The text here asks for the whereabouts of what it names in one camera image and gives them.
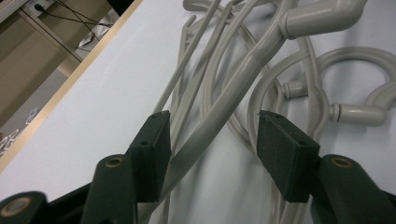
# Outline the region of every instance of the white surface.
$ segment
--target white surface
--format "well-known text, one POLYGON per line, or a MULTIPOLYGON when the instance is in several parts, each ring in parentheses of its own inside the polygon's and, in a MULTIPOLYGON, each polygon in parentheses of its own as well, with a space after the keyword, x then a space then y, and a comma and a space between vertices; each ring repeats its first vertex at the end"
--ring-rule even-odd
MULTIPOLYGON (((265 23, 257 19, 268 19, 270 9, 255 9, 246 25, 263 29, 265 23)), ((395 11, 393 0, 369 1, 353 28, 312 38, 317 55, 344 46, 371 46, 396 54, 395 11)), ((51 201, 90 182, 103 157, 123 153, 176 67, 181 27, 191 14, 181 1, 143 1, 0 174, 0 200, 21 191, 40 190, 51 201)), ((259 36, 262 32, 253 33, 259 36)), ((296 46, 295 41, 288 41, 274 62, 296 46)), ((298 79, 300 70, 299 65, 293 66, 281 82, 298 79)), ((386 80, 381 69, 368 63, 339 63, 326 72, 324 88, 331 103, 361 105, 386 80)), ((198 120, 197 107, 194 109, 182 140, 198 120)), ((304 98, 291 100, 285 108, 288 118, 302 129, 306 111, 304 98)), ((393 108, 387 123, 377 128, 329 123, 320 141, 321 155, 338 153, 354 159, 381 189, 395 194, 395 116, 393 108)), ((261 164, 225 127, 173 191, 169 223, 266 223, 268 187, 261 164)))

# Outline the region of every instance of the round hole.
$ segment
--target round hole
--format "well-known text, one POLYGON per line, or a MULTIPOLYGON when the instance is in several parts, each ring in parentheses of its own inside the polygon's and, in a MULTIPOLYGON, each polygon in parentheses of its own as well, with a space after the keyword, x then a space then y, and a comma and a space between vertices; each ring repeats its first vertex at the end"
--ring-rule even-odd
POLYGON ((341 158, 341 157, 332 158, 332 163, 336 166, 343 167, 343 168, 352 167, 352 162, 350 162, 347 159, 341 158))
POLYGON ((121 159, 120 158, 113 158, 110 159, 106 162, 107 167, 117 167, 121 164, 121 159))
POLYGON ((12 217, 23 211, 30 203, 30 198, 23 197, 8 203, 2 210, 1 216, 12 217))
POLYGON ((305 147, 308 146, 308 144, 305 141, 299 141, 298 144, 305 147))

